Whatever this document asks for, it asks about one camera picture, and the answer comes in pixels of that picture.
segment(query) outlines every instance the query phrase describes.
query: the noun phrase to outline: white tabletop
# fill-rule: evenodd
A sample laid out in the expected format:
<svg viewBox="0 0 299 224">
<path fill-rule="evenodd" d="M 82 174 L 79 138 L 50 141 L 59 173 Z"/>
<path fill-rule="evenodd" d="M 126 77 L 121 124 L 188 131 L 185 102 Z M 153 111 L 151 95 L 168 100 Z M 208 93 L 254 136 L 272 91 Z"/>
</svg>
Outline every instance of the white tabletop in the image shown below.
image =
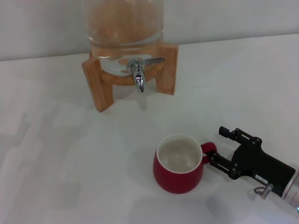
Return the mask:
<svg viewBox="0 0 299 224">
<path fill-rule="evenodd" d="M 195 190 L 163 191 L 152 174 L 157 143 L 186 133 L 230 157 L 218 128 L 260 137 L 298 168 L 299 35 L 181 45 L 175 96 L 115 87 L 93 105 L 88 54 L 0 62 L 1 224 L 297 224 L 296 210 L 251 178 L 207 165 Z"/>
</svg>

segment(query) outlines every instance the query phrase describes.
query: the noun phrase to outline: spigot handle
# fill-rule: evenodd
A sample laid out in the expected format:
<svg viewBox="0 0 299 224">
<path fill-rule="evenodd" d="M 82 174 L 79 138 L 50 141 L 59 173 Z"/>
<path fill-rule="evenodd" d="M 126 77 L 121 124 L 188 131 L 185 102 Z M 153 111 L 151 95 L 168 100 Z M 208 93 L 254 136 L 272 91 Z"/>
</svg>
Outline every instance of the spigot handle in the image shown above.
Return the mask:
<svg viewBox="0 0 299 224">
<path fill-rule="evenodd" d="M 144 60 L 142 61 L 142 65 L 162 63 L 162 62 L 164 62 L 164 61 L 165 61 L 165 59 L 164 59 L 163 57 L 148 58 L 148 59 L 144 59 Z"/>
</svg>

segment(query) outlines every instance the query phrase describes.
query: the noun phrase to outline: red mug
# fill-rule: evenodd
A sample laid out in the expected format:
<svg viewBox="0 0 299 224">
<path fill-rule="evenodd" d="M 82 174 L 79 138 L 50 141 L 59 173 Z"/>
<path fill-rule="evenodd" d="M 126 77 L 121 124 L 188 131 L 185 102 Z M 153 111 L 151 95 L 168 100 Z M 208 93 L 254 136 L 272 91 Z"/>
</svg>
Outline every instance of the red mug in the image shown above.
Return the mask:
<svg viewBox="0 0 299 224">
<path fill-rule="evenodd" d="M 183 194 L 193 190 L 201 180 L 204 164 L 210 162 L 203 153 L 217 151 L 212 142 L 200 145 L 186 134 L 172 134 L 157 146 L 153 172 L 166 191 Z"/>
</svg>

